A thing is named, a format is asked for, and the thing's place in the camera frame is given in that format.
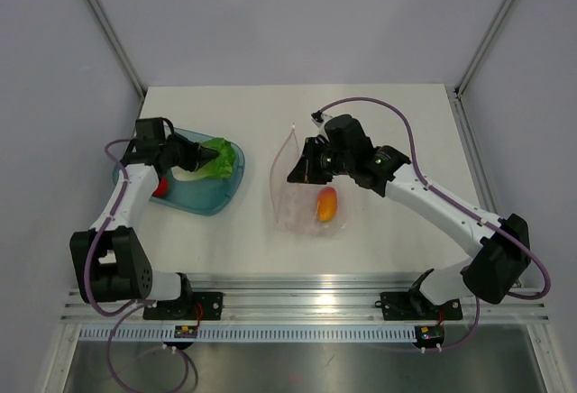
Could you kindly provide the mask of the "clear pink zip top bag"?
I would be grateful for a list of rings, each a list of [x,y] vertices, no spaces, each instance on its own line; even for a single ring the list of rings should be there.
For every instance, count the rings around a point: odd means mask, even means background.
[[[270,201],[275,226],[299,235],[334,237],[343,230],[348,219],[345,187],[336,180],[326,185],[288,183],[287,176],[297,164],[300,152],[296,129],[291,128],[270,167]],[[316,218],[316,196],[325,187],[336,189],[338,211],[332,221],[321,223]]]

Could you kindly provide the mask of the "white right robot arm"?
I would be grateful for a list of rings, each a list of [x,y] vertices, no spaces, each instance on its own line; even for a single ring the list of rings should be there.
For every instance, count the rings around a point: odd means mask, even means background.
[[[348,176],[359,187],[424,217],[469,256],[441,270],[426,270],[402,293],[398,309],[422,319],[457,298],[477,297],[491,304],[503,300],[530,263],[518,248],[528,243],[524,219],[503,219],[459,204],[445,192],[435,194],[434,185],[418,178],[413,160],[389,145],[373,145],[348,114],[330,117],[319,127],[316,137],[306,138],[289,183],[326,185],[336,176]]]

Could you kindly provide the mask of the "red orange mango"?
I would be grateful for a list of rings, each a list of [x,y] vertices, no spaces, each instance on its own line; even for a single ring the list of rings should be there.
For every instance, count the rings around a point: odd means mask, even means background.
[[[316,196],[316,218],[321,223],[332,221],[338,211],[338,195],[333,187],[322,188]]]

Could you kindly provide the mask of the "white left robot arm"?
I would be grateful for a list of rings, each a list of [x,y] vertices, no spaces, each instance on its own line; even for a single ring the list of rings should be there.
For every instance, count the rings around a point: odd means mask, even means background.
[[[118,180],[104,211],[85,231],[72,234],[69,248],[82,299],[104,317],[131,306],[188,317],[195,298],[179,272],[153,269],[137,236],[144,209],[163,177],[179,167],[195,172],[218,158],[218,151],[176,133],[164,117],[139,119],[126,148],[114,162]]]

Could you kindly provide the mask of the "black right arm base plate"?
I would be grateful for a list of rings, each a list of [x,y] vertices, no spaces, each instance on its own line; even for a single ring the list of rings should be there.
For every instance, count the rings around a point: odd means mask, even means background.
[[[419,300],[408,291],[380,293],[374,306],[381,310],[385,321],[460,321],[463,310],[459,299],[453,299],[440,306],[427,300]]]

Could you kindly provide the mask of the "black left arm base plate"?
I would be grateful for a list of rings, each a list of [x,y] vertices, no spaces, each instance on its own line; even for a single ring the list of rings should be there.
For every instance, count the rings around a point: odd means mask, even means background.
[[[222,316],[224,294],[221,292],[198,292],[170,301],[160,301],[143,310],[147,321],[219,321]]]

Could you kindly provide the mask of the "green lettuce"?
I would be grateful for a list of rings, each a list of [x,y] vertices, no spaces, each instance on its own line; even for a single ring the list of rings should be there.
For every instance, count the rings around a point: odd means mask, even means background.
[[[232,144],[225,138],[212,138],[201,142],[200,145],[217,151],[218,156],[194,172],[173,167],[171,169],[173,178],[184,182],[202,179],[229,179],[233,175],[236,160],[236,153]]]

